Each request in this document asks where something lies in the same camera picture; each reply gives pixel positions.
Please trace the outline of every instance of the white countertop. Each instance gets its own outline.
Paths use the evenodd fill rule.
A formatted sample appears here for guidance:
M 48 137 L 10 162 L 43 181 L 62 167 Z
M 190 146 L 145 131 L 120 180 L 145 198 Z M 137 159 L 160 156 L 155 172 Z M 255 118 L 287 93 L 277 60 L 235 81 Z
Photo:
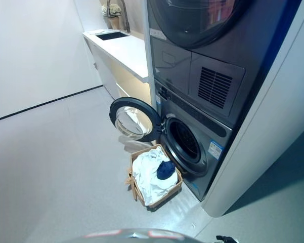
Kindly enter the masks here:
M 104 29 L 84 32 L 83 35 L 113 60 L 118 61 L 120 65 L 140 81 L 144 83 L 148 82 L 145 43 L 142 39 L 129 35 L 121 38 L 102 40 L 95 34 L 97 32 L 97 34 L 105 34 L 116 31 L 117 30 Z

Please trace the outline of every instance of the dryer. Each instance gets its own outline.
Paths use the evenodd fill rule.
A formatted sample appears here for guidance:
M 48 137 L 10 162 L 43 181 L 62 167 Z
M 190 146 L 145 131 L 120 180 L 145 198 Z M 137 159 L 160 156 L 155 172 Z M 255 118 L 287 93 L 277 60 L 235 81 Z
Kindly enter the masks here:
M 154 77 L 234 128 L 301 0 L 148 0 Z

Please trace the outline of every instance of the faucet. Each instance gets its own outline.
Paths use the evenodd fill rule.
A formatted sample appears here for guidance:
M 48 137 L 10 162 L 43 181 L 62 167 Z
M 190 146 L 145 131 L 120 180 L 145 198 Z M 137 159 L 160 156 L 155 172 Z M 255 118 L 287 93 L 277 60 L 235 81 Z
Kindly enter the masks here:
M 127 30 L 127 32 L 130 33 L 131 32 L 131 28 L 130 28 L 129 22 L 128 22 L 125 1 L 121 0 L 121 2 L 122 2 L 122 5 L 123 5 L 123 11 L 125 13 L 125 26 L 123 27 L 123 29 Z M 107 0 L 107 17 L 109 17 L 109 16 L 110 16 L 110 0 Z

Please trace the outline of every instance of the gray floor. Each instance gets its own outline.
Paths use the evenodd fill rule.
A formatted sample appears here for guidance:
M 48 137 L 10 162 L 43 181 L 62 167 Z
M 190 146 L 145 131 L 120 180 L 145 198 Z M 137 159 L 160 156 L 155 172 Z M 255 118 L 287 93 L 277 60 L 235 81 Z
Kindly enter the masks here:
M 185 185 L 156 212 L 134 201 L 124 184 L 127 151 L 146 144 L 114 128 L 111 102 L 99 88 L 0 121 L 0 243 L 133 227 L 196 236 L 209 223 Z
M 104 88 L 0 121 L 0 243 L 60 242 L 152 227 L 201 241 L 304 242 L 304 133 L 235 203 L 211 218 L 183 185 L 156 212 L 124 185 L 129 152 L 146 144 L 111 124 Z

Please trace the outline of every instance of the laundry basket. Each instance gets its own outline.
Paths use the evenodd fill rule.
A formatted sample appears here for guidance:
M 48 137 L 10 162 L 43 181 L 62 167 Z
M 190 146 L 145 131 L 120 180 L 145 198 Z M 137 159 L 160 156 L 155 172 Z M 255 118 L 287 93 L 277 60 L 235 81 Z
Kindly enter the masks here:
M 140 155 L 141 153 L 144 152 L 148 152 L 151 149 L 156 149 L 158 146 L 161 147 L 163 153 L 166 155 L 166 152 L 164 151 L 164 148 L 162 147 L 161 144 L 156 144 L 150 148 L 144 149 L 144 150 L 140 150 L 138 152 L 132 153 L 131 154 L 131 159 L 130 159 L 130 164 L 131 167 L 128 168 L 127 173 L 128 173 L 128 179 L 126 180 L 126 184 L 131 185 L 132 188 L 132 192 L 133 192 L 133 197 L 134 199 L 137 201 L 137 199 L 139 199 L 139 201 L 141 201 L 142 205 L 145 206 L 145 202 L 143 199 L 143 196 L 137 186 L 136 180 L 133 177 L 133 161 L 138 157 L 138 155 Z M 160 200 L 154 202 L 153 204 L 148 205 L 149 208 L 156 208 L 158 205 L 160 205 L 162 202 L 165 202 L 168 198 L 170 198 L 172 195 L 174 195 L 176 192 L 178 192 L 181 189 L 181 185 L 182 185 L 182 175 L 180 173 L 180 171 L 178 170 L 178 168 L 176 168 L 176 172 L 178 174 L 178 182 L 176 183 L 176 185 L 166 194 L 164 195 Z

